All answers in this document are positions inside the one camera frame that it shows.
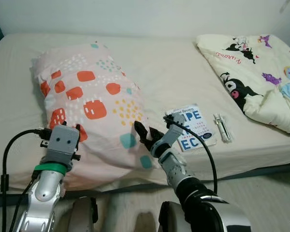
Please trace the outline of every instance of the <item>book cover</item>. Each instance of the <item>book cover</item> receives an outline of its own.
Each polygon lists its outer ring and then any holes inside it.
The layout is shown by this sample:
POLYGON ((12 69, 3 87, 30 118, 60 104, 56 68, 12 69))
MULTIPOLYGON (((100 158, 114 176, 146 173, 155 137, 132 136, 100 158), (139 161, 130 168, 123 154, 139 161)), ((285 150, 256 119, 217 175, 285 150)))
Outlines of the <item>book cover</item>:
MULTIPOLYGON (((172 113, 180 113, 183 115, 185 117, 184 126, 203 138, 207 146, 216 144, 217 140, 214 136, 214 132, 208 127, 206 120, 201 114, 197 104, 187 105, 179 109, 168 110, 165 114, 170 115, 172 113)), ((197 138, 186 131, 183 131, 182 135, 179 136, 177 140, 182 151, 203 147, 197 138)))

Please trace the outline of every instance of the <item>pink pillowcase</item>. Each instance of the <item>pink pillowcase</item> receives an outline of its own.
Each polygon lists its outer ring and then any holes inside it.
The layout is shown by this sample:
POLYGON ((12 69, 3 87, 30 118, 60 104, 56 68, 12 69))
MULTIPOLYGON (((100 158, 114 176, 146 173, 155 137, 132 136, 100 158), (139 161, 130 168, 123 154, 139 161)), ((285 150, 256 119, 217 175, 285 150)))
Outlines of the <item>pink pillowcase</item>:
POLYGON ((80 146, 87 154, 120 168, 152 167, 149 152, 133 128, 135 120, 147 125, 140 89, 105 46, 51 49, 37 59, 34 70, 51 129, 63 121, 71 127, 80 124, 80 146))

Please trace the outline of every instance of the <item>wire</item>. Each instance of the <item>wire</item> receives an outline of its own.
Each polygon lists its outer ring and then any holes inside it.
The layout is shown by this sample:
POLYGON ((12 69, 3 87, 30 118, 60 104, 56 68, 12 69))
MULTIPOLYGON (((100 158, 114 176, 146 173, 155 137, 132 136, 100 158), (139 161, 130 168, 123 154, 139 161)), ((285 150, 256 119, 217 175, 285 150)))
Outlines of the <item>wire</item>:
POLYGON ((214 163, 213 156, 212 156, 210 150, 208 149, 207 145, 205 144, 204 140, 200 136, 198 136, 196 133, 194 133, 193 131, 189 130, 188 128, 184 127, 183 125, 180 125, 179 123, 173 121, 172 119, 170 119, 170 118, 168 118, 166 116, 163 117, 163 119, 165 121, 167 121, 168 123, 174 124, 174 125, 180 127, 181 129, 187 131, 188 133, 192 134, 194 137, 196 137, 201 142, 201 144, 203 145, 203 147, 205 148, 205 150, 207 152, 207 155, 209 157, 209 161, 211 162, 212 171, 213 171, 213 177, 214 177, 214 193, 217 194, 217 191, 218 191, 218 180, 217 180, 216 166, 215 166, 215 163, 214 163))
POLYGON ((11 226, 10 226, 9 232, 13 232, 13 228, 14 228, 14 225, 15 225, 15 222, 16 222, 17 213, 18 213, 20 204, 22 203, 22 201, 24 199, 24 196, 26 195, 27 191, 32 186, 34 180, 35 180, 35 178, 31 179, 30 183, 27 185, 27 187, 22 192, 22 194, 20 195, 20 197, 19 197, 19 199, 17 201, 17 204, 16 204, 16 207, 15 207, 15 211, 14 211, 14 215, 13 215, 13 219, 12 219, 12 222, 11 222, 11 226))
POLYGON ((12 144, 15 142, 16 139, 19 137, 29 134, 29 133, 35 133, 39 134, 40 130, 34 129, 34 130, 25 130, 23 132, 20 132, 19 134, 15 135, 8 143, 4 150, 3 154, 3 160, 2 160, 2 176, 1 176, 1 191, 2 191, 2 232, 6 232, 6 192, 9 187, 9 175, 6 174, 6 163, 7 163, 7 157, 9 150, 12 146, 12 144))

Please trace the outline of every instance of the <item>floor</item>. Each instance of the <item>floor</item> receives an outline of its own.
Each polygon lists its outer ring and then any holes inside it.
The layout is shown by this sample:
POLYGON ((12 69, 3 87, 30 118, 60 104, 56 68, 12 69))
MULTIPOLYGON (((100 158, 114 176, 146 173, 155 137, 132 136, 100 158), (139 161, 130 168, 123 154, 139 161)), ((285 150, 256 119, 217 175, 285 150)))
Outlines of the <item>floor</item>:
MULTIPOLYGON (((218 194, 246 213, 253 232, 290 232, 290 173, 220 181, 218 194)), ((156 232, 163 201, 178 202, 169 188, 101 196, 94 232, 156 232)), ((56 206, 60 220, 55 232, 67 231, 72 204, 61 201, 56 206)), ((13 210, 8 208, 8 221, 13 210)))

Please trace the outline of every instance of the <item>white bed sheet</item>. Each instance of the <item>white bed sheet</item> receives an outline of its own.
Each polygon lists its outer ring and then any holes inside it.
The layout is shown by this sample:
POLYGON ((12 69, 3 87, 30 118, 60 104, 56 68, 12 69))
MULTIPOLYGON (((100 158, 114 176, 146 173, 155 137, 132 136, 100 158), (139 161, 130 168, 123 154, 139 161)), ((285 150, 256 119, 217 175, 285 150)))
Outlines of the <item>white bed sheet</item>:
MULTIPOLYGON (((96 40, 110 48, 127 77, 143 91, 145 112, 152 127, 166 132, 162 119, 166 110, 191 103, 199 105, 216 132, 217 144, 210 150, 218 177, 290 163, 290 136, 245 117, 192 40, 11 34, 0 42, 0 175, 8 141, 18 132, 46 125, 43 97, 29 70, 31 60, 49 48, 96 40), (227 116, 234 142, 224 144, 221 141, 213 113, 227 116)), ((28 183, 34 166, 44 154, 39 143, 39 139, 28 135, 13 146, 7 165, 12 189, 23 189, 28 183)), ((203 149, 186 151, 184 157, 199 179, 212 179, 203 149)), ((144 181, 165 184, 165 174, 162 170, 134 171, 123 180, 99 189, 110 190, 144 181)))

